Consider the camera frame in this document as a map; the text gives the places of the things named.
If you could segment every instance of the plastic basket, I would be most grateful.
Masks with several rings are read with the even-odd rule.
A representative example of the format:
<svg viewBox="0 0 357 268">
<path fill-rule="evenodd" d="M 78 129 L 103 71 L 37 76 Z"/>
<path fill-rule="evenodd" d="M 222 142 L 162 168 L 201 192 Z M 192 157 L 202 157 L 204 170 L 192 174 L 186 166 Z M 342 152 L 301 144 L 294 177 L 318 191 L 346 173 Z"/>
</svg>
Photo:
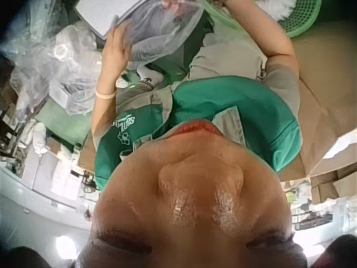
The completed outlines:
<svg viewBox="0 0 357 268">
<path fill-rule="evenodd" d="M 322 0 L 296 0 L 296 6 L 289 18 L 279 21 L 288 37 L 296 37 L 306 32 L 313 25 L 319 15 L 321 2 Z M 231 28 L 240 29 L 235 19 L 207 1 L 205 1 L 205 9 L 215 20 Z"/>
</svg>

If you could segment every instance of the eyelash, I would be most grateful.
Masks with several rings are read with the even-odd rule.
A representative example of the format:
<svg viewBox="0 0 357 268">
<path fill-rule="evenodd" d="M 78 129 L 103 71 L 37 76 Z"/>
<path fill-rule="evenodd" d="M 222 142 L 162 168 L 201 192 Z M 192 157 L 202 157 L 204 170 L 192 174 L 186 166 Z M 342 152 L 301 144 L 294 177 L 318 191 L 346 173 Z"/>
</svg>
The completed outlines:
<svg viewBox="0 0 357 268">
<path fill-rule="evenodd" d="M 117 233 L 100 233 L 97 237 L 107 243 L 108 245 L 118 248 L 120 250 L 134 252 L 138 254 L 150 254 L 152 248 L 143 243 L 137 242 L 134 239 L 125 237 L 124 234 L 118 235 Z"/>
<path fill-rule="evenodd" d="M 293 234 L 288 238 L 284 238 L 279 235 L 272 235 L 266 238 L 259 238 L 247 244 L 248 248 L 254 249 L 264 249 L 264 248 L 272 248 L 272 247 L 286 247 L 289 246 L 292 242 Z"/>
</svg>

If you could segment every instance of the wall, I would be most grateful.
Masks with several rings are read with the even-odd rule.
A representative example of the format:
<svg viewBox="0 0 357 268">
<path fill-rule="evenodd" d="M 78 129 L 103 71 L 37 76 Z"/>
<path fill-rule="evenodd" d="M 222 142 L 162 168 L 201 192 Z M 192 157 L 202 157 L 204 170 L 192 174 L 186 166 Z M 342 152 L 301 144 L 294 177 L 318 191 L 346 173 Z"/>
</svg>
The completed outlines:
<svg viewBox="0 0 357 268">
<path fill-rule="evenodd" d="M 0 195 L 0 241 L 9 249 L 26 246 L 37 251 L 51 266 L 57 266 L 61 258 L 55 248 L 55 239 L 69 236 L 81 250 L 89 231 L 67 226 L 46 219 L 34 212 L 24 212 L 22 206 Z"/>
</svg>

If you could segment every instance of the wrist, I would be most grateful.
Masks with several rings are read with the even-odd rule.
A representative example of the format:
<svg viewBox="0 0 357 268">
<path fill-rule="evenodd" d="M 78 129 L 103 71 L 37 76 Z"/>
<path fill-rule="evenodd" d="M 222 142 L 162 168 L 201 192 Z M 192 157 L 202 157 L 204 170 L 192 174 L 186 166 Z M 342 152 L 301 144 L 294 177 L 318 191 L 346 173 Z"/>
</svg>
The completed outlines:
<svg viewBox="0 0 357 268">
<path fill-rule="evenodd" d="M 97 84 L 97 92 L 100 94 L 112 94 L 116 88 L 117 79 L 114 77 L 102 76 L 100 75 Z"/>
</svg>

